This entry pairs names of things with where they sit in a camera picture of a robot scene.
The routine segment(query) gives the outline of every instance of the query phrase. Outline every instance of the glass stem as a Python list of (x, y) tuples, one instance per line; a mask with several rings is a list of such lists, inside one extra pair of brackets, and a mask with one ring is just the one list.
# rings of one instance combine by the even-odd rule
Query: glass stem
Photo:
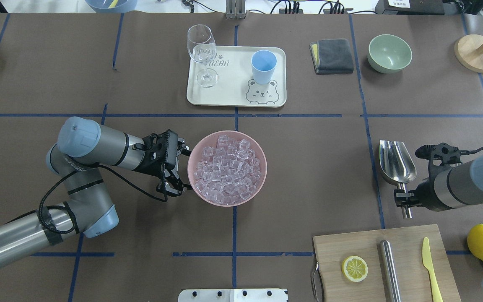
[(210, 77), (210, 74), (208, 73), (208, 62), (204, 62), (203, 63), (205, 65), (205, 74), (203, 75), (204, 78), (209, 78)]

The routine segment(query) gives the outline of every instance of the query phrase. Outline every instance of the brown table surface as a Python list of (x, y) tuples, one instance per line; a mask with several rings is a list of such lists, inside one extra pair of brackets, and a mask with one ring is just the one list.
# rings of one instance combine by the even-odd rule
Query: brown table surface
[[(282, 48), (286, 104), (191, 105), (185, 33), (195, 23), (209, 25), (217, 44)], [(424, 144), (483, 145), (483, 75), (453, 52), (466, 32), (483, 34), (483, 17), (0, 14), (0, 225), (38, 207), (59, 179), (44, 157), (73, 115), (139, 137), (170, 128), (190, 147), (212, 132), (239, 130), (268, 159), (262, 191), (237, 208), (192, 192), (159, 203), (102, 172), (119, 225), (0, 269), (0, 301), (167, 302), (182, 289), (280, 287), (290, 301), (307, 302), (313, 236), (428, 224), (439, 226), (462, 300), (483, 301), (483, 263), (465, 242), (483, 223), (483, 205), (415, 208), (404, 220), (374, 159), (379, 139), (404, 141), (411, 154)], [(410, 66), (397, 74), (378, 74), (366, 60), (382, 33), (412, 48)], [(353, 74), (314, 73), (309, 44), (332, 38), (350, 41)], [(427, 162), (414, 162), (410, 189), (427, 177)], [(182, 158), (184, 180), (186, 164)], [(119, 172), (148, 190), (157, 183)], [(58, 189), (48, 203), (66, 199)]]

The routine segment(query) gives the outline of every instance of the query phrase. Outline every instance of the label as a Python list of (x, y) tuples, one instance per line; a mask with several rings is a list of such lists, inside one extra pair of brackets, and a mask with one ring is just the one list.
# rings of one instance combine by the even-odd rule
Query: label
[(389, 0), (389, 5), (395, 8), (411, 8), (409, 0)]

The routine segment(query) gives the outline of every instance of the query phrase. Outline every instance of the glass base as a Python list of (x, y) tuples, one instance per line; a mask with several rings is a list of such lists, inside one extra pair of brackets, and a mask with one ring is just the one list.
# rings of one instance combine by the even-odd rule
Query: glass base
[(219, 76), (217, 72), (213, 69), (201, 70), (197, 73), (197, 83), (204, 87), (209, 88), (214, 86), (217, 83), (217, 79)]

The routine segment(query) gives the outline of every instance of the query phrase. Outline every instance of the blue bowl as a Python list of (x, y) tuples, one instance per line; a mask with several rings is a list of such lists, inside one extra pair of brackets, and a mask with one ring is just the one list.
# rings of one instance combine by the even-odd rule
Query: blue bowl
[(129, 12), (135, 9), (138, 4), (138, 0), (119, 0), (114, 8), (109, 8), (113, 0), (85, 0), (87, 4), (94, 9), (96, 12), (112, 12), (112, 13), (123, 13)]

